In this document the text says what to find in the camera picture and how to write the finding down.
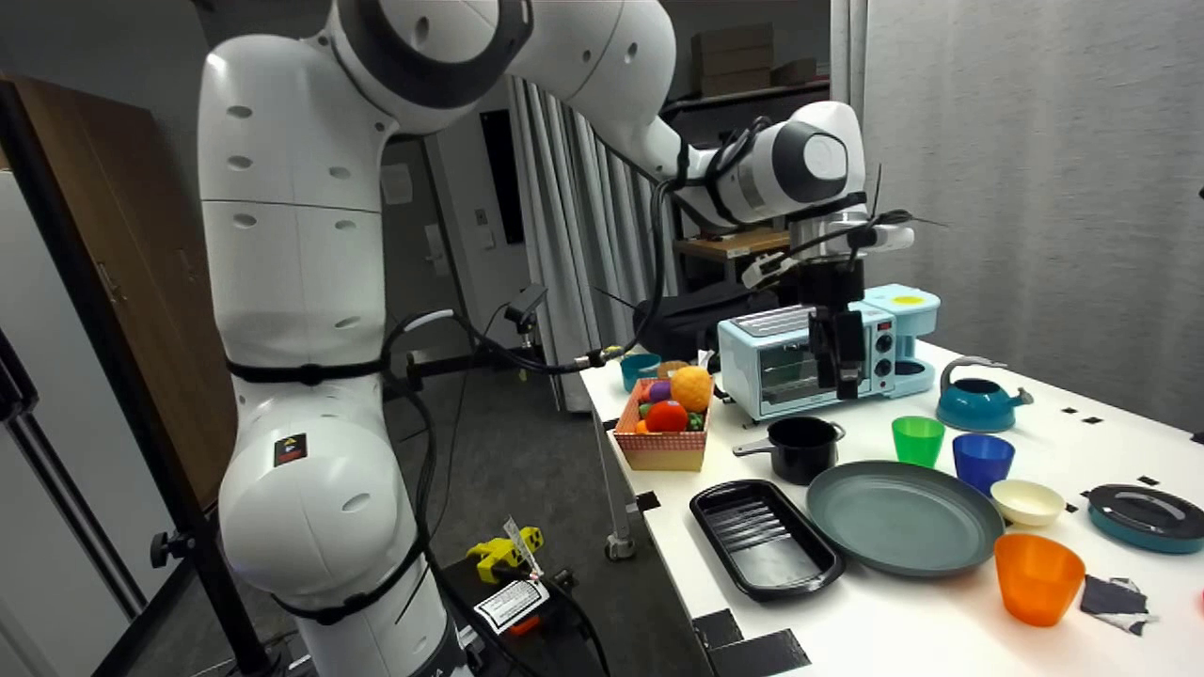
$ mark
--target white bowl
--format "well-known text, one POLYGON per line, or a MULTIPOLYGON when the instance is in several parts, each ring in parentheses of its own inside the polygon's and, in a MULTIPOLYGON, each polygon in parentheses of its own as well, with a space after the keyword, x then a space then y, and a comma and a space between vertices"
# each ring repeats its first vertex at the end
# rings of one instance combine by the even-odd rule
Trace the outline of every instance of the white bowl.
POLYGON ((1065 501, 1039 483, 993 483, 989 501, 1014 526, 1029 529, 1044 529, 1065 511, 1065 501))

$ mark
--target white wall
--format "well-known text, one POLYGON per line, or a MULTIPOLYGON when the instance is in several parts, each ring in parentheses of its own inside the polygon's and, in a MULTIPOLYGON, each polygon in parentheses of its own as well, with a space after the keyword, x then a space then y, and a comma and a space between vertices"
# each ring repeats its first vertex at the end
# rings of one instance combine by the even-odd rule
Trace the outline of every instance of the white wall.
POLYGON ((949 226, 872 279, 940 292, 954 350, 1204 428, 1202 25, 1202 0, 877 0, 880 203, 949 226))
POLYGON ((204 53, 194 0, 0 0, 0 72, 150 108, 194 195, 204 53))

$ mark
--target white table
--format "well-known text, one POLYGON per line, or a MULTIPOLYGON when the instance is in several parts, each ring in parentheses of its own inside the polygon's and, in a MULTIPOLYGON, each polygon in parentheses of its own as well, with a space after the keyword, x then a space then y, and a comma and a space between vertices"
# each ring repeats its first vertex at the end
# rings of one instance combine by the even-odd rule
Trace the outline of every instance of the white table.
MULTIPOLYGON (((949 365, 955 353, 920 346, 920 356, 949 365)), ((810 652, 812 666, 797 672, 1204 672, 1204 552, 1163 557, 1107 543, 1088 524, 1084 489, 1138 484, 1141 475, 1154 477, 1163 492, 1179 492, 1204 504, 1204 443, 1195 443, 1184 428, 1172 428, 1119 406, 1029 380, 1001 368, 959 368, 959 375, 989 375, 1010 393, 1029 386, 1031 406, 1016 411, 1016 428, 1001 432, 1016 443, 1014 477, 1035 477, 1055 484, 1082 511, 1065 511, 1052 529, 1055 543, 1077 551, 1090 574, 1131 574, 1143 593, 1154 623, 1143 637, 1126 637, 1082 608, 1068 608, 1059 627, 1029 627, 1014 621, 998 593, 993 559, 976 574, 944 583, 906 583, 852 564, 825 593, 802 603, 754 603, 732 583, 723 559, 698 526, 690 501, 718 483, 771 477, 767 457, 736 460, 736 443, 763 440, 763 424, 749 424, 737 406, 710 406, 709 457, 698 475, 673 470, 629 470, 618 462, 631 492, 654 492, 662 507, 645 518, 669 568, 669 578, 690 618, 732 608, 741 631, 767 637, 791 627, 810 652)), ((618 365, 584 374, 598 422, 613 422, 625 406, 618 365)), ((825 411, 840 422, 840 462, 852 460, 896 460, 892 418, 934 415, 936 386, 915 400, 871 400, 825 411)), ((802 504, 804 489, 779 483, 779 489, 802 504)))

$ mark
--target door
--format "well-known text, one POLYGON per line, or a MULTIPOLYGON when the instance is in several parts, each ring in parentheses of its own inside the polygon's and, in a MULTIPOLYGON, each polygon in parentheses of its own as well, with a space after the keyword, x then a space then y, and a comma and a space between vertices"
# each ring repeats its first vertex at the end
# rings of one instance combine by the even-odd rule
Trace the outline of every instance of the door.
MULTIPOLYGON (((139 593, 154 598, 171 568, 150 568, 149 543, 171 526, 165 504, 9 168, 0 168, 0 333, 42 395, 33 418, 47 440, 139 593)), ((0 517, 0 672, 37 656, 53 672, 92 672, 128 618, 37 483, 13 424, 0 424, 0 517)))
MULTIPOLYGON (((389 327, 432 307, 463 312, 448 226, 422 141, 394 141, 384 152, 381 192, 389 327)), ((463 353, 467 346, 461 325, 432 325, 398 344, 398 350, 441 356, 463 353)))

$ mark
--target blue cup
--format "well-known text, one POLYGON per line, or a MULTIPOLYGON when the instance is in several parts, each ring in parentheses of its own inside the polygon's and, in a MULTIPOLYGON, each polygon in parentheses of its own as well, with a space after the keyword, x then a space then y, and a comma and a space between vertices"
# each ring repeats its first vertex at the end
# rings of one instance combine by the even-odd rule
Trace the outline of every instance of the blue cup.
POLYGON ((1016 447, 1001 435, 971 432, 954 435, 955 477, 989 492, 993 483, 1010 477, 1016 447))
POLYGON ((639 380, 659 375, 662 356, 659 353, 629 353, 618 365, 625 374, 625 393, 631 393, 639 380))

